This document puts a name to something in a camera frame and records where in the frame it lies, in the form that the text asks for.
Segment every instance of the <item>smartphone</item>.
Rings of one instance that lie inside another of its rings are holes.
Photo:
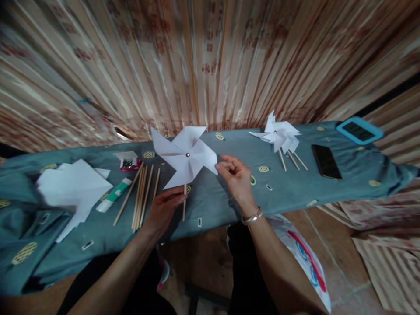
[[[322,176],[332,179],[343,179],[329,147],[313,144],[312,150]]]

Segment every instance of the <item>paper pinwheel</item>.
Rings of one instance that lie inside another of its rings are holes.
[[[217,175],[216,153],[199,139],[206,128],[184,127],[172,142],[151,128],[156,153],[176,170],[164,189],[191,183],[203,166]]]
[[[274,144],[274,152],[282,148],[284,153],[288,150],[294,153],[299,144],[299,140],[295,136],[301,134],[288,122],[276,122],[274,111],[268,115],[266,128],[263,133],[249,133],[265,142]]]

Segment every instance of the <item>striped curtain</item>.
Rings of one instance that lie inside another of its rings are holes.
[[[419,104],[417,85],[364,117],[385,132],[376,145],[395,163],[420,167]],[[420,222],[420,179],[389,198],[343,201],[320,208],[355,229]]]
[[[420,229],[387,228],[352,238],[382,307],[420,314]]]
[[[346,118],[418,71],[410,0],[10,0],[0,140],[28,152]]]

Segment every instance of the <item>leg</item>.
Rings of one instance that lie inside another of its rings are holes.
[[[117,256],[118,253],[93,258],[74,280],[57,314],[67,314],[73,305],[104,274]],[[162,311],[165,314],[175,314],[172,305],[156,291],[161,274],[162,267],[158,260],[158,252],[153,250],[121,313],[139,313],[141,310],[144,314],[151,314],[156,311],[158,313]]]
[[[227,229],[233,256],[233,291],[229,314],[278,314],[259,269],[248,228],[237,223]]]

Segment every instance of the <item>plastic bag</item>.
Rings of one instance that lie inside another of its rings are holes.
[[[277,237],[289,249],[301,265],[306,276],[315,288],[328,312],[331,313],[331,300],[327,291],[324,270],[315,253],[309,247],[293,224],[281,214],[267,217]]]

